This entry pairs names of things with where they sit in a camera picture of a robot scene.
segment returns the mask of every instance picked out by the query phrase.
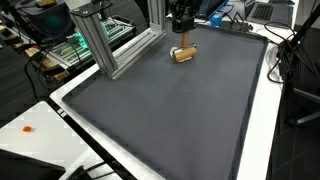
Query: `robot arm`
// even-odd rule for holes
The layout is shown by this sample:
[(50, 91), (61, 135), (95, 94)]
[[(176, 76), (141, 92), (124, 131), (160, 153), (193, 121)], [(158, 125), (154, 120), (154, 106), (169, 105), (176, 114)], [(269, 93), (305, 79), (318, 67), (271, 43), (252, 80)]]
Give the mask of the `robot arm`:
[(169, 0), (172, 13), (172, 31), (188, 32), (195, 29), (194, 17), (201, 5), (201, 0)]

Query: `desk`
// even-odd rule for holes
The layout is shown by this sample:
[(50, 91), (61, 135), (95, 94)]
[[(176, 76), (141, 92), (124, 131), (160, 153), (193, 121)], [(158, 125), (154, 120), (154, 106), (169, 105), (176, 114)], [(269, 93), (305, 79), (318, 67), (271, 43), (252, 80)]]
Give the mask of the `desk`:
[[(293, 22), (297, 13), (299, 0), (296, 0), (294, 7)], [(267, 37), (270, 36), (262, 31), (262, 25), (253, 24), (254, 32)], [(275, 32), (283, 36), (289, 36), (290, 31), (271, 28)], [(249, 120), (247, 135), (241, 157), (241, 163), (238, 172), (238, 180), (262, 180), (266, 178), (268, 162), (272, 147), (272, 140), (275, 131), (275, 124), (278, 114), (278, 108), (281, 98), (282, 86), (271, 83), (267, 79), (267, 72), (275, 63), (275, 55), (277, 49), (274, 45), (269, 45), (267, 53), (262, 64), (261, 73), (259, 75), (258, 86), (254, 98), (251, 116)], [(144, 165), (141, 161), (129, 154), (124, 148), (116, 144), (111, 138), (103, 134), (97, 128), (88, 123), (83, 117), (68, 107), (62, 97), (70, 92), (81, 82), (98, 71), (97, 65), (92, 66), (75, 79), (55, 91), (50, 95), (68, 115), (70, 115), (80, 126), (82, 126), (89, 134), (91, 134), (111, 155), (114, 156), (125, 168), (127, 168), (137, 179), (163, 179), (156, 172)]]
[[(34, 130), (23, 132), (26, 125)], [(81, 165), (86, 169), (103, 161), (45, 102), (36, 104), (0, 129), (0, 149), (64, 167), (66, 173), (60, 180)], [(89, 174), (96, 177), (108, 172), (112, 169), (104, 165)], [(112, 174), (104, 179), (120, 177)]]

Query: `black mat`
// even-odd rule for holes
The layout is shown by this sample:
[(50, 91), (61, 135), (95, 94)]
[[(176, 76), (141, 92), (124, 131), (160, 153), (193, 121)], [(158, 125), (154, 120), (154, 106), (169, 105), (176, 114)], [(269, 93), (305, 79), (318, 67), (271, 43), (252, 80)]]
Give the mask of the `black mat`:
[(96, 73), (64, 101), (167, 179), (235, 179), (267, 41), (203, 26), (190, 39), (198, 55), (173, 64), (169, 25), (120, 79)]

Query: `red object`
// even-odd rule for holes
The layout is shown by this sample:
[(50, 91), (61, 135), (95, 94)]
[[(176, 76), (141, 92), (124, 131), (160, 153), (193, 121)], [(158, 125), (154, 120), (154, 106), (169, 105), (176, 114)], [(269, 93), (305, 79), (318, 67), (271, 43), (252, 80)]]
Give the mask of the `red object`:
[(22, 130), (25, 132), (30, 132), (32, 130), (32, 128), (30, 126), (25, 126), (25, 127), (23, 127)]

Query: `white table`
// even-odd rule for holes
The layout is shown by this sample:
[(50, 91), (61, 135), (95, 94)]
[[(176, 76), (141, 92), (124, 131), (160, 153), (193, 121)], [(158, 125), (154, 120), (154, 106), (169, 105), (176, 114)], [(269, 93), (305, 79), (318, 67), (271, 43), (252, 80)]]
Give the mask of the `white table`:
[[(297, 13), (299, 0), (296, 0), (294, 6), (293, 19)], [(275, 42), (281, 41), (271, 33), (263, 30), (263, 26), (253, 24), (253, 32), (258, 33)], [(270, 28), (282, 36), (289, 36), (291, 31)], [(279, 109), (282, 86), (271, 83), (267, 79), (267, 72), (276, 61), (277, 49), (274, 45), (269, 45), (267, 53), (262, 64), (261, 73), (259, 75), (256, 95), (251, 110), (247, 135), (243, 148), (243, 153), (238, 172), (238, 180), (262, 180), (266, 178), (269, 157), (272, 147), (272, 141), (275, 131), (275, 124)], [(153, 180), (163, 179), (156, 172), (144, 165), (141, 161), (128, 153), (124, 148), (115, 143), (112, 139), (102, 133), (100, 130), (92, 126), (83, 117), (77, 114), (72, 108), (68, 107), (62, 97), (74, 89), (81, 82), (90, 77), (99, 70), (97, 65), (92, 66), (75, 79), (55, 91), (50, 95), (51, 99), (57, 103), (68, 115), (70, 115), (80, 126), (82, 126), (89, 134), (91, 134), (111, 155), (113, 155), (125, 168), (127, 168), (137, 179)]]
[[(31, 126), (31, 132), (22, 131)], [(56, 164), (66, 169), (64, 180), (83, 165), (89, 168), (103, 160), (45, 102), (40, 102), (0, 129), (0, 149)], [(97, 177), (113, 170), (104, 165), (91, 172)], [(117, 174), (102, 180), (121, 179)]]

